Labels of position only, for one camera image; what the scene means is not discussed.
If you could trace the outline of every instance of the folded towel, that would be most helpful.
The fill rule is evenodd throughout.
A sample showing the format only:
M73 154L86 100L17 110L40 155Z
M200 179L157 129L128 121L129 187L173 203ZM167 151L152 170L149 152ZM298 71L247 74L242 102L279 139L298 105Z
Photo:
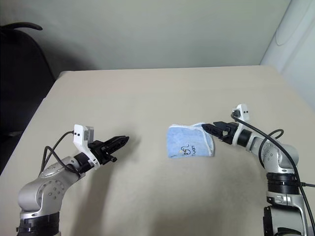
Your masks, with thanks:
M168 157L213 156L212 137L203 130L202 124L171 125L167 132Z

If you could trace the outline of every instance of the white table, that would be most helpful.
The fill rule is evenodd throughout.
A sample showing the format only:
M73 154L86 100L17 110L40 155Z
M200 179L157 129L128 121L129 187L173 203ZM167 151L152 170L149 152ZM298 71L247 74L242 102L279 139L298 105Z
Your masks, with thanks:
M315 113L271 67L178 68L66 72L36 111L0 177L1 235L19 224L20 188L38 175L43 148L75 123L105 141L129 135L116 163L66 193L63 236L262 236L265 172L242 147L214 138L214 157L169 159L169 125L231 122L247 103L251 123L283 128L300 154L302 181L314 182ZM69 136L60 157L77 154ZM315 191L306 189L311 207Z

